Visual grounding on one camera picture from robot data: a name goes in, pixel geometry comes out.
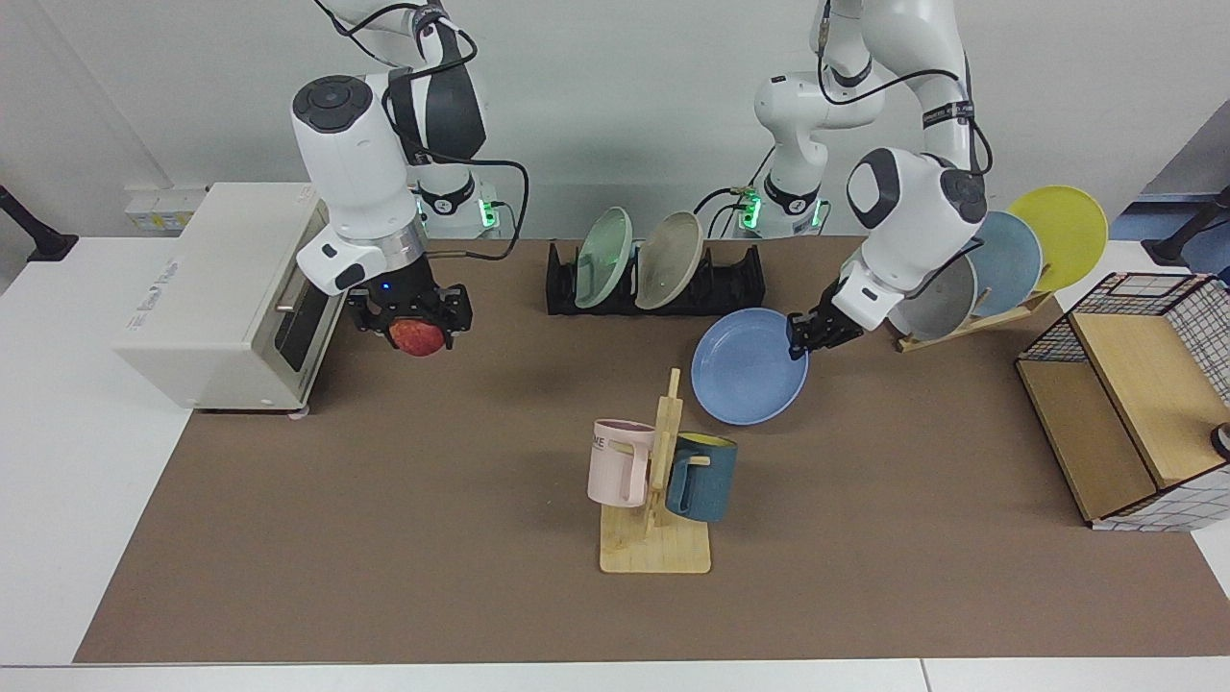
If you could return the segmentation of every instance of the apple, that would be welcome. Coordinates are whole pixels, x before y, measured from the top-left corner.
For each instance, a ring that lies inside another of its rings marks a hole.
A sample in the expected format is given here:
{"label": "apple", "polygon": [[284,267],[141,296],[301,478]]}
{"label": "apple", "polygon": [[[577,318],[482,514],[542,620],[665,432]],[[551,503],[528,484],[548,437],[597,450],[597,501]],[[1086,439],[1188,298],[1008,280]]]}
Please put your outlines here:
{"label": "apple", "polygon": [[397,349],[411,356],[430,356],[444,348],[444,329],[416,318],[400,318],[389,327]]}

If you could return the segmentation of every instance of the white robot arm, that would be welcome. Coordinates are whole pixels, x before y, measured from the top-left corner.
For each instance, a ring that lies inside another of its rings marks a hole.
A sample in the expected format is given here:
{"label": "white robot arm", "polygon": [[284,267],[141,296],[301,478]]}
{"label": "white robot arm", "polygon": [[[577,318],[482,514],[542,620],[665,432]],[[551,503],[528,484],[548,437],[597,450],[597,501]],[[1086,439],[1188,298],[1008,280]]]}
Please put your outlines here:
{"label": "white robot arm", "polygon": [[876,79],[872,59],[907,81],[922,104],[925,151],[876,149],[854,167],[846,198],[870,234],[820,302],[790,316],[796,359],[879,326],[952,261],[986,215],[952,0],[824,1],[812,47],[818,79],[795,77],[797,86],[791,76],[774,77],[756,100],[777,143],[763,182],[769,211],[806,218],[827,162],[818,132],[867,124],[879,113],[887,85]]}
{"label": "white robot arm", "polygon": [[[437,156],[469,160],[486,139],[482,108],[465,69],[469,58],[458,47],[465,39],[472,57],[474,43],[438,2],[378,9],[373,2],[331,5],[333,10],[321,6],[343,34],[353,38],[353,31],[378,25],[406,33],[415,38],[427,65],[365,77],[326,76],[295,96],[295,139],[309,177],[330,209],[328,225],[296,259],[322,291],[349,291],[362,328],[379,331],[402,348],[390,327],[400,320],[417,320],[439,331],[440,344],[451,345],[454,332],[470,327],[469,296],[464,285],[437,285],[423,248],[423,225],[433,216],[422,209],[419,198],[435,202],[435,216],[446,216],[477,197],[467,166],[437,162]],[[344,22],[353,23],[347,27]],[[407,171],[418,170],[430,176],[421,176],[412,191]],[[428,177],[459,182],[455,189],[435,193],[426,184]],[[440,211],[445,204],[448,213]],[[483,213],[494,215],[491,209]],[[483,222],[475,211],[470,224],[482,227]],[[357,286],[365,293],[352,290]]]}

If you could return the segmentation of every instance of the blue plate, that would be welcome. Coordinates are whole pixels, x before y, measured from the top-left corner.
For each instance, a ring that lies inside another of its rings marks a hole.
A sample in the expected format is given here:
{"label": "blue plate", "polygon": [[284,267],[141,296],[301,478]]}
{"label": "blue plate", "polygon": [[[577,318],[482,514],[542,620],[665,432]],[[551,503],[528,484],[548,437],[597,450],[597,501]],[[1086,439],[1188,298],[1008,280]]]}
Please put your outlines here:
{"label": "blue plate", "polygon": [[790,360],[785,315],[748,307],[717,320],[700,339],[692,392],[715,419],[756,425],[795,402],[807,382],[807,361]]}
{"label": "blue plate", "polygon": [[986,299],[974,316],[989,317],[1020,305],[1042,275],[1042,246],[1030,224],[1007,211],[991,211],[978,230],[983,246],[969,253],[978,274],[978,294]]}

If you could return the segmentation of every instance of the mug handle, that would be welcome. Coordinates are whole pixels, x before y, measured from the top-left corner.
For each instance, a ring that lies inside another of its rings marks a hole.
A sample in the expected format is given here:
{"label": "mug handle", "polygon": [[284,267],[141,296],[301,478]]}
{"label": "mug handle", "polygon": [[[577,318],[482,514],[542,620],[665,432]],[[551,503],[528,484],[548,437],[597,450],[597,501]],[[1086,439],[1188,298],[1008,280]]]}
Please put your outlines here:
{"label": "mug handle", "polygon": [[679,511],[686,513],[691,505],[688,503],[688,487],[691,486],[691,468],[692,467],[708,467],[713,466],[713,460],[708,457],[701,457],[692,455],[688,457],[688,463],[683,466],[680,472],[684,474],[683,488],[679,489]]}
{"label": "mug handle", "polygon": [[632,447],[632,460],[627,462],[627,472],[624,473],[624,489],[621,495],[625,503],[632,501],[632,477],[636,473],[637,466],[648,467],[649,463],[649,449],[643,445],[631,445]]}

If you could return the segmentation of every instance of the plate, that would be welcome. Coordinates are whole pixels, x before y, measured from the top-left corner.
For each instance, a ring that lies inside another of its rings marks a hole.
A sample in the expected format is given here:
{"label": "plate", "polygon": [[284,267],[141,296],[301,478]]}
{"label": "plate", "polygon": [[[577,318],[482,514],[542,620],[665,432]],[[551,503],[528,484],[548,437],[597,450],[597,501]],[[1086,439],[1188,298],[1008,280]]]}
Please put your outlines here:
{"label": "plate", "polygon": [[692,392],[708,415],[756,425],[785,412],[803,391],[807,363],[790,360],[786,315],[747,307],[717,320],[692,356]]}
{"label": "plate", "polygon": [[977,299],[978,274],[969,254],[964,254],[936,274],[918,297],[898,302],[888,312],[888,321],[905,336],[935,340],[957,331],[973,311]]}
{"label": "plate", "polygon": [[636,254],[636,306],[657,310],[688,288],[700,265],[705,232],[691,211],[667,216]]}
{"label": "plate", "polygon": [[578,307],[593,307],[615,290],[631,252],[632,220],[622,206],[611,206],[594,221],[577,254]]}
{"label": "plate", "polygon": [[1082,189],[1049,184],[1025,193],[1007,208],[1030,224],[1042,245],[1047,269],[1038,290],[1066,288],[1093,270],[1109,238],[1106,214]]}
{"label": "plate", "polygon": [[1042,273],[1042,246],[1030,224],[1007,211],[991,211],[975,236],[983,246],[969,253],[978,277],[977,294],[990,293],[974,307],[974,316],[989,317],[1023,302]]}

